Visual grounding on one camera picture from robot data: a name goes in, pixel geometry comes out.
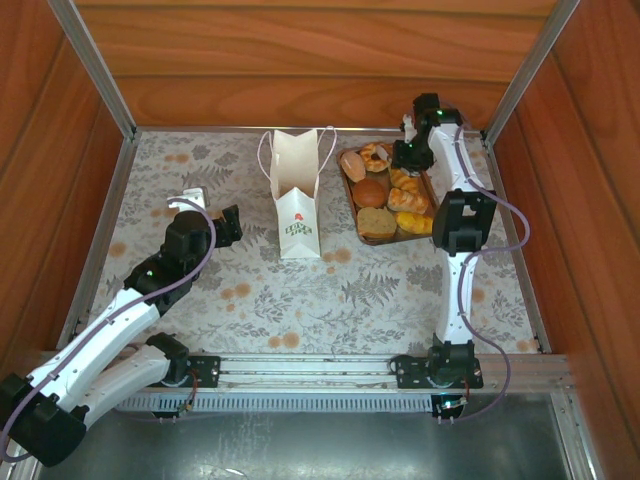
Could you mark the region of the long aluminium frame bar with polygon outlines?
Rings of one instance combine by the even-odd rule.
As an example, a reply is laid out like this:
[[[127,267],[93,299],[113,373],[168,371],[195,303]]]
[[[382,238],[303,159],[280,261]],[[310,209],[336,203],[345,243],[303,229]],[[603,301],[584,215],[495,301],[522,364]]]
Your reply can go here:
[[[303,132],[310,129],[324,129],[324,126],[138,126],[137,132],[257,133],[266,130],[281,130],[290,133]],[[336,127],[336,130],[347,135],[380,134],[383,136],[399,136],[401,134],[398,127]]]

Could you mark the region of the brown rectangular tray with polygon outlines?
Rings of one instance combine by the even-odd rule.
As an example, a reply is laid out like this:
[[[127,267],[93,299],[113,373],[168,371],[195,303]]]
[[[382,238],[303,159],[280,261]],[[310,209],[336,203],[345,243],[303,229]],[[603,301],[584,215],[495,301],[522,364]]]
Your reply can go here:
[[[355,152],[357,152],[359,154],[359,151],[364,146],[357,147],[357,148],[351,148],[351,149],[344,149],[344,150],[340,151],[339,154],[337,155],[337,163],[338,163],[338,166],[340,168],[340,173],[341,173],[341,176],[342,176],[342,179],[343,179],[345,192],[346,192],[346,195],[347,195],[348,203],[349,203],[349,205],[351,207],[353,219],[354,219],[355,226],[356,226],[356,232],[357,232],[357,235],[358,235],[359,239],[363,243],[365,243],[367,245],[374,246],[374,245],[384,245],[384,244],[398,243],[398,242],[404,242],[404,241],[409,241],[409,240],[414,240],[414,239],[419,239],[419,238],[428,238],[428,237],[430,237],[431,235],[413,235],[413,234],[410,234],[410,233],[405,232],[402,229],[400,229],[398,227],[398,225],[397,225],[395,234],[390,238],[369,238],[369,237],[363,237],[363,236],[358,234],[357,224],[356,224],[356,216],[357,216],[358,211],[361,208],[358,207],[354,203],[353,198],[352,198],[352,188],[356,183],[352,182],[345,175],[345,173],[343,172],[343,170],[341,168],[341,165],[340,165],[340,157],[346,151],[355,151]],[[391,168],[393,168],[393,167],[392,167],[392,165],[390,163],[389,168],[387,170],[383,171],[383,172],[372,173],[372,172],[367,172],[366,171],[366,177],[365,177],[365,178],[369,178],[369,179],[372,179],[372,180],[375,180],[375,181],[379,182],[386,190],[387,199],[388,199],[390,190],[392,188],[394,188],[392,186],[392,184],[391,184],[390,175],[389,175],[389,170]],[[434,219],[435,213],[436,213],[436,211],[438,209],[438,206],[439,206],[439,201],[436,198],[434,188],[433,188],[433,186],[431,184],[431,180],[430,180],[429,176],[427,174],[425,174],[425,173],[422,174],[422,175],[419,175],[417,177],[420,180],[420,194],[425,196],[425,197],[427,197],[428,200],[429,200],[429,203],[430,203],[428,210],[423,215],[427,215],[427,216],[431,217],[432,219]],[[386,200],[386,203],[380,208],[384,208],[384,209],[388,210],[395,218],[395,214],[397,212],[393,211],[393,210],[390,210],[387,207],[387,200]]]

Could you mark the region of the braided golden pastry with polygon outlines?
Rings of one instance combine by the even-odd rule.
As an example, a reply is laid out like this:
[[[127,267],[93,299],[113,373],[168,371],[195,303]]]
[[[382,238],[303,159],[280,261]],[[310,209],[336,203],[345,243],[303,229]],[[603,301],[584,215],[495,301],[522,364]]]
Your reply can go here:
[[[387,207],[396,212],[424,214],[429,208],[429,200],[420,193],[412,193],[392,188],[387,199]]]

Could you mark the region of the yellow twisted bread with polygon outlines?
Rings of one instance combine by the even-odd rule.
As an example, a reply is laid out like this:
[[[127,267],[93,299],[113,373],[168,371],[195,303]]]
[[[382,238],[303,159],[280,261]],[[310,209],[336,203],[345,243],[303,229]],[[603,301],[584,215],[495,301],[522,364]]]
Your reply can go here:
[[[400,229],[413,235],[431,235],[433,219],[413,212],[397,212],[395,220]]]

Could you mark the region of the round dark brown bun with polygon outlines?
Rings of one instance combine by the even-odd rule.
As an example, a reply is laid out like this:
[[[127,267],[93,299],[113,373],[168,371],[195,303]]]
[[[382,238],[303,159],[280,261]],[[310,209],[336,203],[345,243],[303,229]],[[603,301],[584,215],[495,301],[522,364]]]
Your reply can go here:
[[[360,208],[380,208],[386,203],[387,193],[379,182],[365,178],[353,186],[352,198]]]

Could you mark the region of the aluminium mounting rail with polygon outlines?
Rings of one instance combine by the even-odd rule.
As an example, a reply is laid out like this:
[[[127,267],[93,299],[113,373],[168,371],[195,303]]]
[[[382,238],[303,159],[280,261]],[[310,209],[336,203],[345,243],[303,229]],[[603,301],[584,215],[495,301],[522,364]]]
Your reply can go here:
[[[463,394],[549,393],[571,389],[574,381],[562,355],[481,354],[478,357],[484,387],[480,389],[399,389],[389,369],[390,359],[377,355],[262,355],[221,354],[215,393],[373,393],[429,392]],[[144,388],[162,392],[188,391],[188,360],[171,361],[158,348],[141,346],[125,353],[112,367],[98,367],[80,359],[61,365],[59,355],[28,374],[45,395],[54,394],[69,406],[89,399],[127,398]]]

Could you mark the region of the floral fern tablecloth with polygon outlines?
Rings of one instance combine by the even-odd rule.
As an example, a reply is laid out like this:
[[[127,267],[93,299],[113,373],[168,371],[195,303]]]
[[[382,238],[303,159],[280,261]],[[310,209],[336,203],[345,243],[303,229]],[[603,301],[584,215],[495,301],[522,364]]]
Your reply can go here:
[[[370,246],[357,235],[334,158],[320,176],[317,258],[280,256],[275,204],[256,132],[141,136],[87,326],[132,268],[156,252],[169,197],[206,189],[210,212],[240,212],[242,239],[217,250],[191,291],[152,326],[216,353],[424,354],[445,300],[445,261],[430,239]]]

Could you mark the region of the aluminium frame post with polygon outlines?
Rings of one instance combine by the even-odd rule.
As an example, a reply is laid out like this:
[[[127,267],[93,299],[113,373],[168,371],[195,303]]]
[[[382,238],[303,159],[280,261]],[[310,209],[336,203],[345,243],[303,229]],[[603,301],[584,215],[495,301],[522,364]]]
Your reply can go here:
[[[527,88],[558,40],[580,0],[558,0],[529,53],[518,68],[507,87],[488,127],[485,129],[485,143],[493,147],[512,113],[515,111]]]
[[[47,0],[47,3],[120,132],[133,140],[137,124],[75,2]]]

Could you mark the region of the white paper bag with handles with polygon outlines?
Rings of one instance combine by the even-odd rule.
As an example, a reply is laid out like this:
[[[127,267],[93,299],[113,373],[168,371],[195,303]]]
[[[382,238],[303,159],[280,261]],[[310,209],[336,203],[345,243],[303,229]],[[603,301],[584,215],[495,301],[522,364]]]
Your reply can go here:
[[[282,259],[321,256],[320,175],[333,155],[337,139],[338,132],[332,126],[296,135],[273,130],[260,138],[256,158],[270,184]]]

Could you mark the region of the brown wholegrain bread slice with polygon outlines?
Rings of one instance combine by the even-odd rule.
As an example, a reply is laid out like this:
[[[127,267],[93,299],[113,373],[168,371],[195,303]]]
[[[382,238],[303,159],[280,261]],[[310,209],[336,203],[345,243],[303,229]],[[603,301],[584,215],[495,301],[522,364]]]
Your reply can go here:
[[[394,216],[384,208],[361,208],[356,224],[358,234],[369,238],[390,238],[397,228]]]

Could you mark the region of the pale oval bread roll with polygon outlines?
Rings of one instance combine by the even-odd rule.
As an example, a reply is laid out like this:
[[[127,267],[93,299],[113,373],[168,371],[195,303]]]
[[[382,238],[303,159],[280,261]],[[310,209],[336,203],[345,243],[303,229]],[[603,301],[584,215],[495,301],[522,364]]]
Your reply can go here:
[[[345,175],[354,183],[366,177],[364,160],[355,151],[346,151],[340,157],[340,165]]]

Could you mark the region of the golden croissant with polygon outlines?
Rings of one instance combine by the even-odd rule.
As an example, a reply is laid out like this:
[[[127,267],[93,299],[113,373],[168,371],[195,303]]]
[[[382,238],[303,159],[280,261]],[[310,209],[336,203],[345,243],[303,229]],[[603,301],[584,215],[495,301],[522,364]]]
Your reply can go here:
[[[420,193],[420,180],[418,177],[411,177],[401,169],[391,168],[389,170],[390,181],[394,188],[412,193]]]

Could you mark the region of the grey metal sheet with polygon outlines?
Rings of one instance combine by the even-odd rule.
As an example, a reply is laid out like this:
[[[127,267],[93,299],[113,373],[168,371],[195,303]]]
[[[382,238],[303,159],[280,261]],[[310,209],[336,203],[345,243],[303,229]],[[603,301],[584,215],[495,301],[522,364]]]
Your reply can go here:
[[[107,416],[38,480],[568,480],[543,402],[440,425],[424,414]]]

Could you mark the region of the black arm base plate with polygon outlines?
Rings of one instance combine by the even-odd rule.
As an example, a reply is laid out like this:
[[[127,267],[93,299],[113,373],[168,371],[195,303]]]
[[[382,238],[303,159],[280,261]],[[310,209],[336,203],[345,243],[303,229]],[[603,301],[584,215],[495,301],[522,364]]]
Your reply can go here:
[[[221,358],[214,355],[190,355],[187,363],[186,387],[196,389],[217,388]]]
[[[399,389],[480,389],[484,379],[477,358],[433,359],[398,355],[389,362]]]

